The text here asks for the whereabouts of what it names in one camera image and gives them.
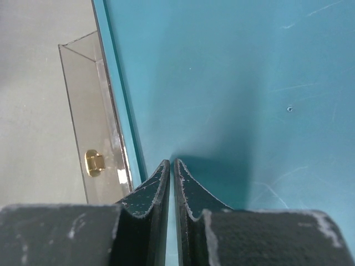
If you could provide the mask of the clear drawer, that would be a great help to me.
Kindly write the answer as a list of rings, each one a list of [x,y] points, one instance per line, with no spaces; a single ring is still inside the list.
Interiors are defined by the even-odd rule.
[[[118,202],[133,181],[100,35],[58,49],[87,202]]]

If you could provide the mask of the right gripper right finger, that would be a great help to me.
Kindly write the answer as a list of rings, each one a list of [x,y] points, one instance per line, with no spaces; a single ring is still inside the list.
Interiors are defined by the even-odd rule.
[[[308,209],[232,209],[174,161],[180,265],[353,265],[341,231]]]

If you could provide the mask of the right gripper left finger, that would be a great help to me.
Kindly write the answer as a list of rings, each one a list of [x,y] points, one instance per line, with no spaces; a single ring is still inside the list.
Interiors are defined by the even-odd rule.
[[[170,163],[114,204],[1,208],[2,265],[164,265]]]

